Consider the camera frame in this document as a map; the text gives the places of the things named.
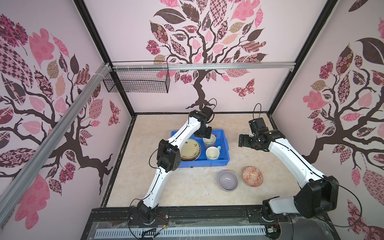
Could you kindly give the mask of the purple mug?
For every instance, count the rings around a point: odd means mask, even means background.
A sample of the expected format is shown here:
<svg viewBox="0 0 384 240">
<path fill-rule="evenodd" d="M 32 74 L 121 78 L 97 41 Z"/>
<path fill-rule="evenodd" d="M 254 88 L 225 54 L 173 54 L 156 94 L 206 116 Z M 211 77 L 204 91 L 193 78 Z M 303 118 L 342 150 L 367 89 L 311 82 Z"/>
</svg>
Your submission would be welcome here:
<svg viewBox="0 0 384 240">
<path fill-rule="evenodd" d="M 205 149 L 208 149 L 209 147 L 215 147 L 216 146 L 216 135 L 211 134 L 210 138 L 203 138 L 203 144 Z"/>
</svg>

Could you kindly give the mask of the lavender bowl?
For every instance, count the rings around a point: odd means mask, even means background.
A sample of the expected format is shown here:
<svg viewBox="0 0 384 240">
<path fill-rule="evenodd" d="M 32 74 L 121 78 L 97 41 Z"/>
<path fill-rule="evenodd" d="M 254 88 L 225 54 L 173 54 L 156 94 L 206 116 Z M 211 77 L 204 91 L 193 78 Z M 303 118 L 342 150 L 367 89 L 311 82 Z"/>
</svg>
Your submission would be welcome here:
<svg viewBox="0 0 384 240">
<path fill-rule="evenodd" d="M 235 173 L 225 170 L 219 174 L 218 184 L 222 190 L 226 192 L 233 192 L 237 189 L 239 180 Z"/>
</svg>

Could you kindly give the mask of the light blue mug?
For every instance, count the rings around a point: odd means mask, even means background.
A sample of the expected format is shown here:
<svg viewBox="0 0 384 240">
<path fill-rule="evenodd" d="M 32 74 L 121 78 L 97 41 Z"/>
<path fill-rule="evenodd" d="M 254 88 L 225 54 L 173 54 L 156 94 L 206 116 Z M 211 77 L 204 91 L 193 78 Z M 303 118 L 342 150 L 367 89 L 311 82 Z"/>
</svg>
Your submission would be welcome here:
<svg viewBox="0 0 384 240">
<path fill-rule="evenodd" d="M 206 149 L 207 160 L 211 160 L 211 161 L 218 160 L 219 156 L 220 156 L 220 150 L 221 150 L 221 146 L 217 146 L 217 147 L 211 146 L 211 147 L 208 147 Z"/>
</svg>

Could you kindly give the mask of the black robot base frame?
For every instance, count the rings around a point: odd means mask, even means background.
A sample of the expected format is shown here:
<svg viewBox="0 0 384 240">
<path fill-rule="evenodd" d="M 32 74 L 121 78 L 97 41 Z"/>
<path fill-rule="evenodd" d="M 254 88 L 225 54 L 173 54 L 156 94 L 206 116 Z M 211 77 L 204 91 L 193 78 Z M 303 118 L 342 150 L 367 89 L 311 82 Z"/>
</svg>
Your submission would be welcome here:
<svg viewBox="0 0 384 240">
<path fill-rule="evenodd" d="M 135 207 L 93 209 L 81 238 L 94 240 L 97 229 L 264 226 L 266 236 L 252 239 L 226 237 L 203 240 L 338 240 L 336 229 L 325 221 L 327 214 L 306 219 L 297 214 L 279 214 L 272 221 L 262 218 L 261 206 L 159 207 L 146 224 Z"/>
</svg>

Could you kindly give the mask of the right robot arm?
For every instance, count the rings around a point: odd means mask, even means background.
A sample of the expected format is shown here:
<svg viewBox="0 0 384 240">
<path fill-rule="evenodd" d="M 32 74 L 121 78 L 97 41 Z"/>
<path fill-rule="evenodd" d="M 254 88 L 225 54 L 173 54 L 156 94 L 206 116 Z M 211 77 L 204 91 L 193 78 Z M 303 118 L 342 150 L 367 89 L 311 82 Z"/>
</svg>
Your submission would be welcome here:
<svg viewBox="0 0 384 240">
<path fill-rule="evenodd" d="M 274 197 L 263 201 L 262 216 L 267 222 L 278 214 L 299 214 L 307 219 L 337 207 L 339 182 L 325 176 L 304 159 L 278 130 L 239 135 L 239 147 L 274 154 L 295 177 L 300 191 L 293 197 Z"/>
</svg>

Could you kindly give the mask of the cream yellow plate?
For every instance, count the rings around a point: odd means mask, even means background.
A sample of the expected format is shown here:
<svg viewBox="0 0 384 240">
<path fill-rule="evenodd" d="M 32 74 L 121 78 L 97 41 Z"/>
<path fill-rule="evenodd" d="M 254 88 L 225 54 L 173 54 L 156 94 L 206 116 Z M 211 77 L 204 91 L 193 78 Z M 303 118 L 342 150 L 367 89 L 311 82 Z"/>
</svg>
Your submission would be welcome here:
<svg viewBox="0 0 384 240">
<path fill-rule="evenodd" d="M 194 161 L 201 154 L 201 146 L 196 140 L 188 139 L 184 143 L 180 154 L 182 161 Z"/>
</svg>

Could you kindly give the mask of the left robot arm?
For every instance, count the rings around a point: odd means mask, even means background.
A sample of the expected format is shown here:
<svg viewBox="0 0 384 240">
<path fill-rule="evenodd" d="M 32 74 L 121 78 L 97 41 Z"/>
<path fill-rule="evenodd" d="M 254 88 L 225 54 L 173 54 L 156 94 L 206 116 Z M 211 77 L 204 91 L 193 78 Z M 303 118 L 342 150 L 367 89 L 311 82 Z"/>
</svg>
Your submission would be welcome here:
<svg viewBox="0 0 384 240">
<path fill-rule="evenodd" d="M 207 124 L 214 116 L 209 107 L 201 111 L 191 111 L 185 124 L 168 140 L 161 140 L 155 153 L 157 154 L 156 174 L 146 196 L 139 201 L 137 208 L 146 222 L 152 222 L 160 202 L 160 196 L 172 172 L 181 164 L 181 149 L 191 136 L 209 138 L 212 128 Z"/>
</svg>

